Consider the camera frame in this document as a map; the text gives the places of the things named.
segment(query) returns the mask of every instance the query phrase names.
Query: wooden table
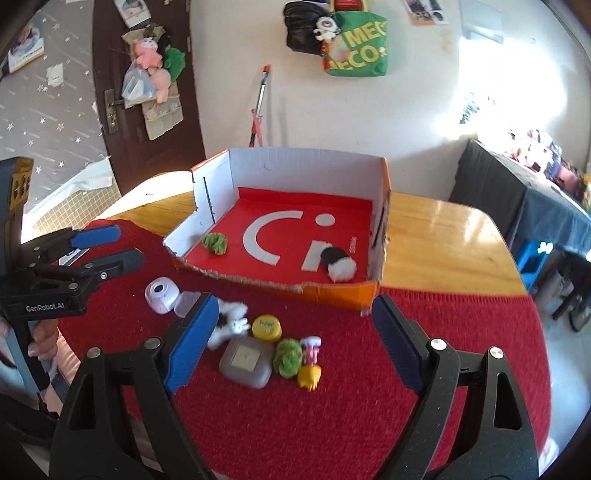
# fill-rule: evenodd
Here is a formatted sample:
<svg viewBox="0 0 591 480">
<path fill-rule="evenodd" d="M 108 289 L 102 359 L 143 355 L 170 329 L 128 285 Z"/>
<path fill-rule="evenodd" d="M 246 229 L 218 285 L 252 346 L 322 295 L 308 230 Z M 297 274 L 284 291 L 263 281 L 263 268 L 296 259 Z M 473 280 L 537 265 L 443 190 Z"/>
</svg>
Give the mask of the wooden table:
<svg viewBox="0 0 591 480">
<path fill-rule="evenodd" d="M 168 234 L 194 211 L 193 192 L 111 217 Z M 383 285 L 408 290 L 526 295 L 495 224 L 464 205 L 393 193 Z"/>
</svg>

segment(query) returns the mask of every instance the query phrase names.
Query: green pom-pom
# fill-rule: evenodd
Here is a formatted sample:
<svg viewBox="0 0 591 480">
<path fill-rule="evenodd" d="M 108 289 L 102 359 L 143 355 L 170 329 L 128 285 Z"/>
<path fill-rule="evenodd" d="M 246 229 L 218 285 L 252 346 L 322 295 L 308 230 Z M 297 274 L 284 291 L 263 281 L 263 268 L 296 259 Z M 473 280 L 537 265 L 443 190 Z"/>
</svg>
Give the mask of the green pom-pom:
<svg viewBox="0 0 591 480">
<path fill-rule="evenodd" d="M 164 61 L 164 68 L 168 70 L 170 79 L 176 82 L 179 75 L 185 68 L 186 62 L 185 54 L 178 48 L 171 47 L 166 52 L 166 60 Z"/>
<path fill-rule="evenodd" d="M 203 246 L 211 253 L 223 255 L 228 247 L 228 239 L 223 233 L 208 233 L 203 237 Z"/>
<path fill-rule="evenodd" d="M 284 378 L 295 377 L 301 367 L 302 357 L 300 343 L 293 338 L 285 338 L 275 349 L 273 370 Z"/>
</svg>

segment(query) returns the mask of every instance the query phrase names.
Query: yellow toy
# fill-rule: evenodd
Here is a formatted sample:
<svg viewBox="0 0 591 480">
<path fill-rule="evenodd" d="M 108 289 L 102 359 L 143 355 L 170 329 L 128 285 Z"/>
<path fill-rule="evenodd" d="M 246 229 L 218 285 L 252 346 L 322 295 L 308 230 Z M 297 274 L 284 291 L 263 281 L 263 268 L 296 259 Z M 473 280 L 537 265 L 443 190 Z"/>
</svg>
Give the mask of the yellow toy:
<svg viewBox="0 0 591 480">
<path fill-rule="evenodd" d="M 281 324 L 273 315 L 261 315 L 252 322 L 252 334 L 264 342 L 275 343 L 281 338 Z"/>
<path fill-rule="evenodd" d="M 300 388 L 307 388 L 308 392 L 316 390 L 321 374 L 318 365 L 302 365 L 297 373 L 297 384 Z"/>
</svg>

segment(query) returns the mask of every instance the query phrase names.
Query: poster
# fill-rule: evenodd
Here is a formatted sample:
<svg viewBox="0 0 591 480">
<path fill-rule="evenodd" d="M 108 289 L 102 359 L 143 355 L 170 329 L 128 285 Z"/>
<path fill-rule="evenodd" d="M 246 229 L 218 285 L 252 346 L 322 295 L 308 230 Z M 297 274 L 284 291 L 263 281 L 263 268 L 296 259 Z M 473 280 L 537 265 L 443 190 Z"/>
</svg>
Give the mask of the poster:
<svg viewBox="0 0 591 480">
<path fill-rule="evenodd" d="M 132 28 L 150 18 L 150 11 L 144 0 L 114 0 L 121 18 Z"/>
<path fill-rule="evenodd" d="M 415 25 L 447 25 L 439 0 L 402 0 Z"/>
<path fill-rule="evenodd" d="M 8 51 L 8 71 L 10 73 L 16 72 L 45 53 L 45 45 L 41 36 L 42 24 L 41 18 L 37 14 L 18 34 L 15 43 Z"/>
</svg>

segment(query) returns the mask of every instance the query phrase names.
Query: blue stool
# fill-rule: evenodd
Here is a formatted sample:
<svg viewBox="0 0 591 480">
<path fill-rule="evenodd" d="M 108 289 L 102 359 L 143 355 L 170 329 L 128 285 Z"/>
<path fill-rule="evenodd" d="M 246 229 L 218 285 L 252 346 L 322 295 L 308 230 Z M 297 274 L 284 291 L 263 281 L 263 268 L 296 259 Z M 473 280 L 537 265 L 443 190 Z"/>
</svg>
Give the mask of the blue stool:
<svg viewBox="0 0 591 480">
<path fill-rule="evenodd" d="M 520 242 L 514 259 L 527 291 L 534 285 L 553 248 L 551 242 L 534 242 L 527 239 Z"/>
</svg>

